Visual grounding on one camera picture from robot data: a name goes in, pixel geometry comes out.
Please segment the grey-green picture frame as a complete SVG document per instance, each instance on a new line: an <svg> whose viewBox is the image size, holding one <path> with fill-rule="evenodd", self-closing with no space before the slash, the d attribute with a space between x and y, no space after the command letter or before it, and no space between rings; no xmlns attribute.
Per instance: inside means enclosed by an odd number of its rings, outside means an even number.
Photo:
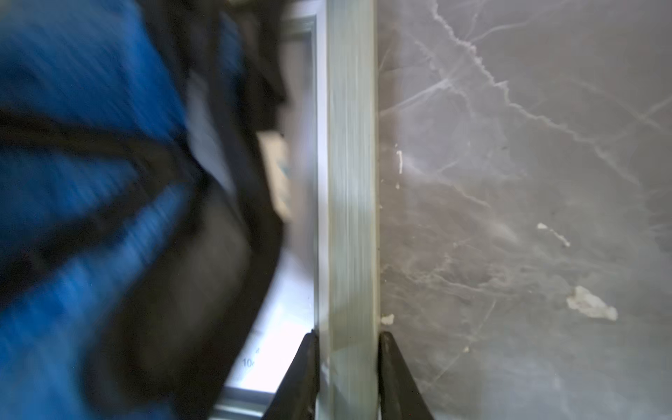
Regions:
<svg viewBox="0 0 672 420"><path fill-rule="evenodd" d="M283 17L285 70L297 104L285 114L287 166L262 138L273 185L292 216L289 240L217 419L262 419L314 331L320 391L314 419L379 416L380 326L376 5L292 1Z"/></svg>

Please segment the blue microfiber cloth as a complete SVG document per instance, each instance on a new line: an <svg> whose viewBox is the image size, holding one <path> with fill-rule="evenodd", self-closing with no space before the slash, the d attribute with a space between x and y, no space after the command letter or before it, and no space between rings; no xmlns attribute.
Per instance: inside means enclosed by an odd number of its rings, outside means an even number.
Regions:
<svg viewBox="0 0 672 420"><path fill-rule="evenodd" d="M206 419L284 239L283 1L1 4L1 416Z"/></svg>

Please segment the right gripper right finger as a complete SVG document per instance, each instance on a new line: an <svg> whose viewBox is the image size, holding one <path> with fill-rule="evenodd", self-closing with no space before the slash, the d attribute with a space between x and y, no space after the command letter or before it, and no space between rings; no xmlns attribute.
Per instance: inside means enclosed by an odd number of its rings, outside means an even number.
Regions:
<svg viewBox="0 0 672 420"><path fill-rule="evenodd" d="M382 420L432 420L425 400L391 332L382 332L378 351Z"/></svg>

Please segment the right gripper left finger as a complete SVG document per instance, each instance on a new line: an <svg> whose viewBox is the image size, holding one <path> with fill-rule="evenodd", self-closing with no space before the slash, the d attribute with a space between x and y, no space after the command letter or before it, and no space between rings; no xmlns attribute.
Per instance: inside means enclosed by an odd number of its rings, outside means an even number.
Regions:
<svg viewBox="0 0 672 420"><path fill-rule="evenodd" d="M320 391L320 343L316 332L302 339L299 350L262 420L313 420Z"/></svg>

